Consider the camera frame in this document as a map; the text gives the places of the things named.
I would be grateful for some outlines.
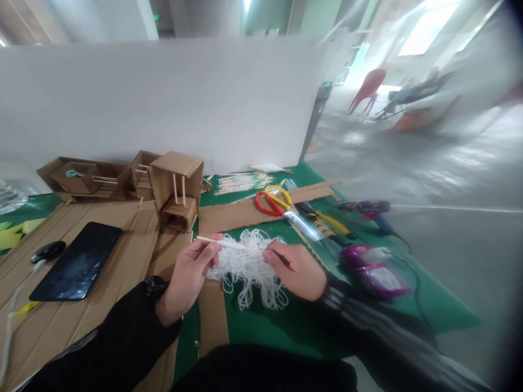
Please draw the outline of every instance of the black phone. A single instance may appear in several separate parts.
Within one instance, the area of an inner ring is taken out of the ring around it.
[[[121,228],[89,222],[29,296],[31,301],[80,301],[100,274]]]

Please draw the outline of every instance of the plastic chair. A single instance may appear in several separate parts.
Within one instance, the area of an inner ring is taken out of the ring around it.
[[[358,91],[349,108],[347,109],[349,111],[349,114],[353,114],[354,110],[356,110],[356,107],[360,104],[360,102],[366,98],[370,98],[370,102],[369,104],[367,104],[365,112],[367,111],[367,108],[369,108],[369,105],[370,108],[368,112],[372,110],[372,106],[374,105],[374,102],[378,97],[378,94],[376,92],[383,83],[386,74],[387,71],[383,69],[375,69],[367,74],[365,80],[363,81],[363,84],[360,87],[360,91]]]

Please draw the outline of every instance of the black pants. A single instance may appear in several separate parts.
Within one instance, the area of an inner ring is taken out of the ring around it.
[[[256,345],[216,348],[173,387],[195,390],[356,391],[354,368],[341,361],[325,362]]]

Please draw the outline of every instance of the scissors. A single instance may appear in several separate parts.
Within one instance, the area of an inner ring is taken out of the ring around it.
[[[274,194],[270,193],[269,191],[277,189],[280,191],[283,196],[285,197],[285,201],[282,201],[278,199]],[[269,204],[272,207],[272,210],[266,209],[264,206],[260,204],[259,197],[263,195],[269,202]],[[291,223],[293,223],[303,234],[305,234],[307,237],[309,237],[314,242],[323,245],[321,240],[323,239],[323,236],[320,236],[316,229],[309,224],[308,221],[300,217],[297,213],[295,213],[291,206],[293,204],[292,200],[290,199],[290,195],[287,193],[285,189],[282,187],[276,186],[276,185],[269,185],[265,187],[263,191],[260,191],[256,194],[254,197],[254,202],[258,206],[261,212],[264,212],[268,215],[272,216],[282,216],[285,219],[288,219]]]

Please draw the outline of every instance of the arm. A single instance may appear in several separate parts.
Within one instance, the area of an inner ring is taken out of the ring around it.
[[[221,239],[222,235],[213,238]],[[20,389],[132,391],[178,337],[220,246],[196,240],[177,256],[172,280],[150,277],[123,296],[101,325],[54,357]]]
[[[320,305],[342,339],[385,390],[490,390],[481,380],[443,356],[435,337],[416,319],[379,306],[327,275],[301,245],[272,242],[265,261],[294,294]]]

